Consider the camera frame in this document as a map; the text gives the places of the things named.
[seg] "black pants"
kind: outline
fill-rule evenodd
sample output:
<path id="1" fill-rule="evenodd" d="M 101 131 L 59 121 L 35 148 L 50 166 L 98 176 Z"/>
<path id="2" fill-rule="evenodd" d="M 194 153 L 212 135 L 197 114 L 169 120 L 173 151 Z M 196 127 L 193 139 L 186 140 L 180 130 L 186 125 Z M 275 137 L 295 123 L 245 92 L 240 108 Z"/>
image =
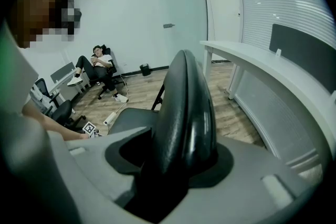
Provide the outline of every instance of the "black pants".
<path id="1" fill-rule="evenodd" d="M 79 67 L 80 69 L 84 68 L 89 79 L 99 79 L 110 91 L 113 91 L 116 88 L 111 77 L 107 73 L 106 67 L 93 67 L 85 56 L 78 58 L 76 67 Z"/>

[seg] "trash can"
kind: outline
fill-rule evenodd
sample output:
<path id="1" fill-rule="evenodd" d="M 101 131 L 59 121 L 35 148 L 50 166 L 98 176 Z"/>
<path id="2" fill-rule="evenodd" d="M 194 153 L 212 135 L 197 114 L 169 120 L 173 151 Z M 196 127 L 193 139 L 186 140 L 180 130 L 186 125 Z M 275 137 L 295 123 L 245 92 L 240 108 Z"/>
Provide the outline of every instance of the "trash can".
<path id="1" fill-rule="evenodd" d="M 151 71 L 149 70 L 148 63 L 144 63 L 143 65 L 140 65 L 140 69 L 141 69 L 142 75 L 144 77 L 151 74 Z"/>

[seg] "person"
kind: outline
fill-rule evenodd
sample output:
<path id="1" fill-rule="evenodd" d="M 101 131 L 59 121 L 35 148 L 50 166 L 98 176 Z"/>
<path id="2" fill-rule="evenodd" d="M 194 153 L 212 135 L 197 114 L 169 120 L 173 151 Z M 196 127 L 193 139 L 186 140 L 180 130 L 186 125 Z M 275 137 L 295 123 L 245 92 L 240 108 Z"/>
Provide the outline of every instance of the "person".
<path id="1" fill-rule="evenodd" d="M 21 112 L 23 116 L 37 120 L 46 130 L 61 134 L 64 140 L 87 139 L 87 134 L 61 126 L 35 107 L 29 90 L 37 79 L 37 73 L 17 48 L 30 48 L 30 42 L 36 41 L 37 36 L 45 33 L 46 29 L 62 28 L 61 11 L 67 7 L 68 1 L 14 0 L 1 28 L 0 54 L 4 60 L 0 62 L 0 67 L 16 73 L 10 72 L 2 77 L 9 90 L 4 89 L 0 108 L 6 112 Z"/>
<path id="2" fill-rule="evenodd" d="M 93 53 L 96 55 L 96 57 L 91 58 L 91 63 L 85 56 L 80 56 L 78 58 L 76 64 L 76 74 L 67 85 L 69 87 L 73 87 L 82 83 L 83 80 L 81 79 L 80 74 L 84 68 L 89 79 L 99 78 L 112 92 L 116 101 L 126 103 L 128 98 L 118 93 L 111 77 L 108 75 L 108 68 L 112 67 L 112 64 L 109 62 L 109 60 L 112 60 L 112 57 L 110 55 L 104 55 L 100 46 L 95 46 L 93 48 Z"/>

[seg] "wooden floor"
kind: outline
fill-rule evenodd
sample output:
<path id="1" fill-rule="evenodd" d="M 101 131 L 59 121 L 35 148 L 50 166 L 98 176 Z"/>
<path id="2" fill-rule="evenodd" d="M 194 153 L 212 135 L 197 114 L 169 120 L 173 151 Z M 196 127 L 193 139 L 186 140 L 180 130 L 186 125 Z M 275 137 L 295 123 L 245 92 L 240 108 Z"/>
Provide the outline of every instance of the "wooden floor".
<path id="1" fill-rule="evenodd" d="M 234 100 L 229 100 L 225 88 L 230 78 L 232 63 L 212 64 L 211 77 L 208 83 L 212 96 L 215 115 L 217 135 L 224 135 L 233 139 L 253 143 L 265 147 L 258 132 Z M 152 104 L 162 86 L 167 70 L 153 72 L 147 77 L 141 74 L 124 78 L 128 87 L 129 102 L 125 104 L 119 113 L 125 108 L 151 109 Z M 106 93 L 101 100 L 97 99 L 101 86 L 93 86 L 80 97 L 74 110 L 76 115 L 85 115 L 87 120 L 92 122 L 99 129 L 99 133 L 107 134 L 108 128 L 102 122 L 122 105 Z M 122 95 L 127 94 L 123 84 L 117 85 L 117 90 Z"/>

